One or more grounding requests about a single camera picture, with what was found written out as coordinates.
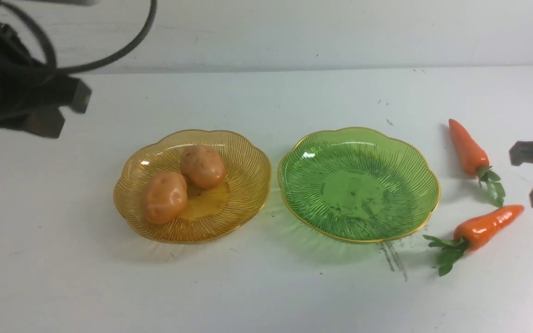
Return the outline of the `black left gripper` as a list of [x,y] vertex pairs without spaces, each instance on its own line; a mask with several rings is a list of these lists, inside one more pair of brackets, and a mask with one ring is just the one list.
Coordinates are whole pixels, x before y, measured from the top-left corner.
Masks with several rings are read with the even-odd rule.
[[91,88],[79,78],[53,74],[56,57],[47,37],[44,62],[32,57],[9,25],[0,23],[0,130],[58,139],[65,124],[61,107],[87,111]]

